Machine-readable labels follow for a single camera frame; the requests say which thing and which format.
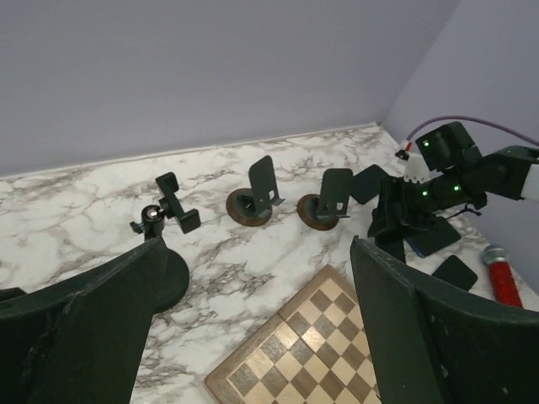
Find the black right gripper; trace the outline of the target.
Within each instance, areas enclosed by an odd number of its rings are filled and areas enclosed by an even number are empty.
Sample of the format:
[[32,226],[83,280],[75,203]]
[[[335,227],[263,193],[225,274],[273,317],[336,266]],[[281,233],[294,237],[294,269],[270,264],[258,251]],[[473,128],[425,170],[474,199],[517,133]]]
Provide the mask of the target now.
[[383,252],[406,263],[403,236],[435,226],[435,212],[442,210],[445,191],[446,180],[442,176],[425,183],[407,183],[403,177],[384,178],[367,236]]

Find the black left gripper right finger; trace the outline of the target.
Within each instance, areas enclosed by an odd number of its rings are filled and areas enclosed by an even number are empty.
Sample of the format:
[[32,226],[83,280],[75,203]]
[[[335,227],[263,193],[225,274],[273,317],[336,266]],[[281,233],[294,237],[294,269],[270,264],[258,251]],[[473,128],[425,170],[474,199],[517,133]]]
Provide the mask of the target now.
[[350,260],[384,403],[536,403],[538,314],[471,294],[355,237]]

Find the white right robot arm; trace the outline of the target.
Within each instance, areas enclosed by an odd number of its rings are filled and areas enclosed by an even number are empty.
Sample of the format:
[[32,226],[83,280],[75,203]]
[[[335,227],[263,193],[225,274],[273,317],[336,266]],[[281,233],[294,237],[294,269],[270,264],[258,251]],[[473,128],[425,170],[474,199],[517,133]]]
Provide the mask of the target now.
[[379,248],[433,231],[441,211],[461,205],[478,213],[495,194],[512,200],[538,199],[538,150],[508,146],[483,155],[459,121],[442,125],[416,141],[418,152],[398,152],[401,177],[380,182],[369,238]]

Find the black round phone stand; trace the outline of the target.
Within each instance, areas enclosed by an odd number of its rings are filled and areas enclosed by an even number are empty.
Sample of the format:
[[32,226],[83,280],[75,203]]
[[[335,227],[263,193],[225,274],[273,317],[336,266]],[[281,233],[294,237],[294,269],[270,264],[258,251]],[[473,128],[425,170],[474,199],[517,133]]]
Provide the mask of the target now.
[[[184,211],[175,193],[179,184],[173,172],[165,173],[155,179],[162,198],[157,205],[147,205],[141,211],[141,222],[132,221],[131,229],[142,234],[144,240],[160,237],[166,219],[175,219],[184,234],[200,227],[200,213],[197,209]],[[189,268],[185,260],[174,250],[168,249],[167,267],[163,275],[162,287],[157,299],[155,314],[176,306],[189,288]]]

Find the blue phone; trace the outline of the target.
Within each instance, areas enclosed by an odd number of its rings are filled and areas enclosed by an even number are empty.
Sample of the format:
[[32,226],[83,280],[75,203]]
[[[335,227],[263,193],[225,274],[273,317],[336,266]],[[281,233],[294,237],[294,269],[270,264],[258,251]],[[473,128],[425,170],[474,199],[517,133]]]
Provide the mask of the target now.
[[409,246],[412,248],[412,250],[421,258],[424,258],[424,251],[423,251],[423,248],[421,247],[421,244],[420,243],[417,243],[415,240],[413,240],[412,238],[407,238],[406,239],[407,243],[409,244]]

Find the black phone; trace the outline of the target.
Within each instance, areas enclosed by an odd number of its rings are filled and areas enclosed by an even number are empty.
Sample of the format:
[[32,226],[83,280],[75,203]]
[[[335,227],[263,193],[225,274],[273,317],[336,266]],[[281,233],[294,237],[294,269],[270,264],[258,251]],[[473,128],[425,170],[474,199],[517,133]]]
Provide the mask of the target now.
[[477,274],[456,255],[448,257],[432,276],[465,291],[469,291],[478,281]]

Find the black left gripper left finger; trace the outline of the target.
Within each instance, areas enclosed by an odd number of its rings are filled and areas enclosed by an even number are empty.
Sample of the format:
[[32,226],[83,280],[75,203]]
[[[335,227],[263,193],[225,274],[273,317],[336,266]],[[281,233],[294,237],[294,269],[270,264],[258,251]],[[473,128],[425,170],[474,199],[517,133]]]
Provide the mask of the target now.
[[157,306],[167,248],[123,255],[1,304],[3,403],[127,403]]

